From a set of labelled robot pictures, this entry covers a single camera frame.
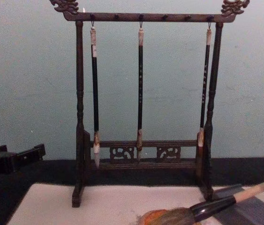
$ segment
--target light blue wall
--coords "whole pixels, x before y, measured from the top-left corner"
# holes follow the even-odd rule
[[[87,12],[140,13],[219,13],[222,4],[79,2],[80,11],[84,7]],[[101,139],[135,140],[139,24],[95,26]],[[144,140],[194,139],[207,24],[144,22],[143,28]],[[89,30],[90,23],[84,23],[84,125],[92,138]],[[0,1],[0,145],[19,152],[44,143],[46,159],[74,158],[75,76],[74,23],[57,13],[49,0]],[[264,156],[264,0],[252,0],[243,15],[224,26],[213,118],[213,157]],[[191,152],[183,155],[193,156]]]

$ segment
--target white label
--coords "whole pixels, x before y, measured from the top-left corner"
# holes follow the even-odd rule
[[[96,45],[93,45],[93,57],[94,57],[94,58],[97,57],[97,53],[96,53]]]
[[[211,44],[211,30],[208,29],[207,31],[207,45]]]
[[[143,46],[143,31],[138,33],[139,46]]]

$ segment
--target carved wooden crossbar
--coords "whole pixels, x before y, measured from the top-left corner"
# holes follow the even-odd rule
[[[213,189],[211,186],[211,142],[212,142],[212,117],[214,97],[216,93],[217,74],[220,58],[221,33],[224,23],[231,23],[236,15],[242,14],[249,0],[224,0],[222,14],[138,14],[138,13],[81,13],[78,12],[76,0],[50,0],[52,5],[57,5],[55,10],[62,12],[65,19],[75,21],[76,24],[76,78],[77,78],[77,128],[76,128],[76,185],[73,192],[73,207],[79,207],[81,194],[87,176],[96,170],[90,157],[90,135],[83,126],[83,39],[82,28],[84,21],[107,22],[196,22],[216,23],[213,60],[209,84],[209,101],[207,118],[204,126],[203,152],[198,151],[198,135],[196,140],[184,141],[143,141],[143,147],[156,148],[156,158],[135,160],[134,151],[136,141],[102,141],[101,148],[109,148],[110,159],[103,160],[99,170],[122,169],[191,169],[194,178],[200,186],[205,199],[211,199]],[[181,147],[197,147],[195,159],[182,159]]]

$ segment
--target dark wooden object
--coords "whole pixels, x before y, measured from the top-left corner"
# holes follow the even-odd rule
[[[110,161],[102,161],[99,170],[120,169],[192,169],[195,179],[200,185],[206,199],[211,199],[213,189],[211,186],[211,142],[212,117],[214,97],[220,57],[220,41],[223,23],[231,23],[237,14],[243,13],[241,8],[247,7],[249,0],[224,0],[222,14],[138,14],[138,13],[81,13],[78,12],[76,0],[50,0],[52,5],[57,4],[55,10],[62,12],[68,21],[76,21],[77,32],[77,129],[76,129],[76,186],[73,192],[73,207],[79,207],[85,179],[95,170],[95,164],[90,158],[89,133],[83,126],[83,43],[82,27],[84,21],[106,22],[197,22],[216,23],[215,43],[213,50],[212,70],[209,85],[209,102],[207,107],[207,120],[204,127],[204,146],[202,159],[197,160],[198,139],[186,141],[143,141],[142,147],[156,148],[157,157],[146,159],[137,163],[134,160],[136,141],[104,141],[101,148],[109,148]],[[197,147],[196,160],[181,159],[181,147]]]
[[[0,173],[12,173],[18,171],[22,166],[43,160],[45,155],[44,144],[20,153],[8,152],[7,146],[0,146]]]

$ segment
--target black table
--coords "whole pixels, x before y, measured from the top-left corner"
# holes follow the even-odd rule
[[[252,185],[264,181],[264,158],[212,159],[214,186]],[[75,185],[74,160],[48,160],[23,167],[9,175],[0,175],[0,225],[5,224],[16,210],[29,187],[36,183]],[[145,172],[97,172],[89,185],[195,185],[191,172],[165,169]]]

